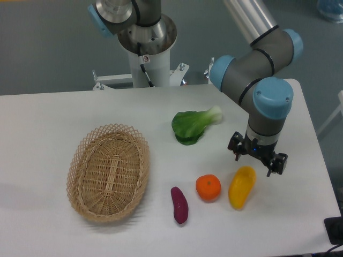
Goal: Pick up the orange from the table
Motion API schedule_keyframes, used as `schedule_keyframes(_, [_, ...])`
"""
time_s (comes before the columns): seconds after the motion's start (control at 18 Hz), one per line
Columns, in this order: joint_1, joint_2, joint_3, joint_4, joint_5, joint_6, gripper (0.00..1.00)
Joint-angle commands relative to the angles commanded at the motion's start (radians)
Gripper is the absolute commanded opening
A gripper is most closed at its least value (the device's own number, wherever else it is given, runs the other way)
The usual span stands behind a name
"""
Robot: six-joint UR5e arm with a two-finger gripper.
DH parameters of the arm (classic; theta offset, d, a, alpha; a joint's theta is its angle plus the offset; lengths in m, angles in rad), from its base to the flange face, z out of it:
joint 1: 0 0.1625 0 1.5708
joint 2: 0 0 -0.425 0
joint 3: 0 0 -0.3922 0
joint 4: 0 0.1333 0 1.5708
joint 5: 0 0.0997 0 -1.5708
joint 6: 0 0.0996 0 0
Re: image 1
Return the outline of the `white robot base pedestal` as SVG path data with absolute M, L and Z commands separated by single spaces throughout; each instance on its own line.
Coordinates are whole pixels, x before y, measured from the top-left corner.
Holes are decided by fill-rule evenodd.
M 136 24 L 117 34 L 121 47 L 129 59 L 130 73 L 98 76 L 93 72 L 94 90 L 104 90 L 109 85 L 132 83 L 134 88 L 183 86 L 184 76 L 190 66 L 179 63 L 170 68 L 170 51 L 177 39 L 174 22 L 162 14 L 161 19 L 150 27 Z

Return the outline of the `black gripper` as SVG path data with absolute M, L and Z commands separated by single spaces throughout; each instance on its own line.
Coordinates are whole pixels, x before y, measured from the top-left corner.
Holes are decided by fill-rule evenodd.
M 247 135 L 244 138 L 239 132 L 235 132 L 227 148 L 234 153 L 235 161 L 238 161 L 241 155 L 250 155 L 263 164 L 268 164 L 266 176 L 270 177 L 272 173 L 281 175 L 288 160 L 287 154 L 274 152 L 276 144 L 277 141 L 273 144 L 262 145 L 257 139 L 250 140 Z

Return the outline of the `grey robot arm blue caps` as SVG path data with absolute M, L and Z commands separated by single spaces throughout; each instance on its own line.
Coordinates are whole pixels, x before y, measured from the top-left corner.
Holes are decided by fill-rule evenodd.
M 226 5 L 252 48 L 241 59 L 220 57 L 209 71 L 211 83 L 249 115 L 245 135 L 235 132 L 228 149 L 260 160 L 269 173 L 282 174 L 287 155 L 274 149 L 292 106 L 293 89 L 274 75 L 300 57 L 303 42 L 295 31 L 280 29 L 262 1 Z M 169 52 L 177 30 L 161 12 L 160 1 L 96 1 L 88 12 L 104 37 L 117 35 L 129 55 L 135 87 L 172 84 Z

